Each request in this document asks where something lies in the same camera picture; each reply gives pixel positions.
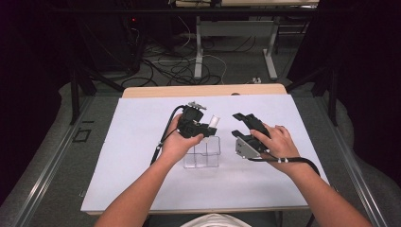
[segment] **black cable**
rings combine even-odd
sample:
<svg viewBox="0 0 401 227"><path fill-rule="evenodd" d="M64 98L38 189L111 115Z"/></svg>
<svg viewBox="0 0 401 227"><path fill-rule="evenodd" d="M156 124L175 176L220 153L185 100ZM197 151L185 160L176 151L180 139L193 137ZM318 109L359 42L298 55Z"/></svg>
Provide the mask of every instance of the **black cable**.
<svg viewBox="0 0 401 227"><path fill-rule="evenodd" d="M303 157L294 157L294 158L276 158L273 155L271 155L270 153L266 153L269 156L271 156L271 159L248 159L249 161L253 161L253 162L268 162L268 163L306 163L308 164L310 167L313 168L313 170L319 175L321 176L321 173L319 172L319 169L316 167L316 165L310 161L309 159L303 158Z"/></svg>
<svg viewBox="0 0 401 227"><path fill-rule="evenodd" d="M178 106L178 107L176 107L176 109L174 109L173 113L171 113L171 116L170 116L170 118L168 119L168 122L167 122L167 125L166 125L166 128L165 128L165 131L163 132L162 138L160 139L159 144L157 145L156 149L154 150L153 157L151 158L151 161L150 161L150 165L152 165L152 164L156 161L157 156L159 156L159 152L160 152L160 149L161 149L162 146L163 146L164 141L168 138L168 136L171 135L172 132L174 132L174 131L176 130L176 129L173 130L171 133L168 134L168 136L166 136L167 131L168 131L168 128L170 127L171 121L172 121L172 119L173 119L175 113L176 113L179 109L184 109L184 108L185 108L185 106Z"/></svg>

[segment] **metal stand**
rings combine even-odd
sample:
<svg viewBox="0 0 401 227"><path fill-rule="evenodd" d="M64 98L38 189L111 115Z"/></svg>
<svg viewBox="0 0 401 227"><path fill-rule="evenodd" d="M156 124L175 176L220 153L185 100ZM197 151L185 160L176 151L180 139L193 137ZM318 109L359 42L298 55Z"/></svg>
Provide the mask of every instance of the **metal stand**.
<svg viewBox="0 0 401 227"><path fill-rule="evenodd" d="M201 78L203 50L201 48L201 36L261 36L269 37L269 46L263 50L269 76L277 80L277 74L271 58L280 17L274 17L274 21L201 21L197 16L197 59L195 65L195 79Z"/></svg>

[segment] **metal bracket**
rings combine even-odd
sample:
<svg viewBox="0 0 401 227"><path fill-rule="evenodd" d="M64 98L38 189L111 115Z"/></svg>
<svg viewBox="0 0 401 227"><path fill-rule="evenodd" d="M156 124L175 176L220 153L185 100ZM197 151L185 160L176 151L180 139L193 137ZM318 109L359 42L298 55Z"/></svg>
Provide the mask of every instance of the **metal bracket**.
<svg viewBox="0 0 401 227"><path fill-rule="evenodd" d="M256 149L251 147L247 142L241 139L239 136L235 141L235 153L241 156L243 159L258 158L260 153Z"/></svg>

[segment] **transparent container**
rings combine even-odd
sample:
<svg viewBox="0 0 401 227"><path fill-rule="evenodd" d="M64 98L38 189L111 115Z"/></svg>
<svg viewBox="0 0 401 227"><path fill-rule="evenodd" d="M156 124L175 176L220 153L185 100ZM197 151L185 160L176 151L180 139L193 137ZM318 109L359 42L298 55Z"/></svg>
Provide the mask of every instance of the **transparent container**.
<svg viewBox="0 0 401 227"><path fill-rule="evenodd" d="M220 138L209 136L191 148L183 157L184 168L218 167Z"/></svg>

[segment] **wooden table edge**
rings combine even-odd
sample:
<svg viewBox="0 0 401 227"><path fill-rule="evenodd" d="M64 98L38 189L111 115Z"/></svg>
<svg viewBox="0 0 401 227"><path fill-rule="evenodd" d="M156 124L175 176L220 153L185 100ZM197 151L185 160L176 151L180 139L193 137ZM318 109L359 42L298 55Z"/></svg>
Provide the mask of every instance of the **wooden table edge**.
<svg viewBox="0 0 401 227"><path fill-rule="evenodd" d="M283 84L233 84L131 87L125 89L123 98L174 97L174 96L231 96L231 95L286 95Z"/></svg>

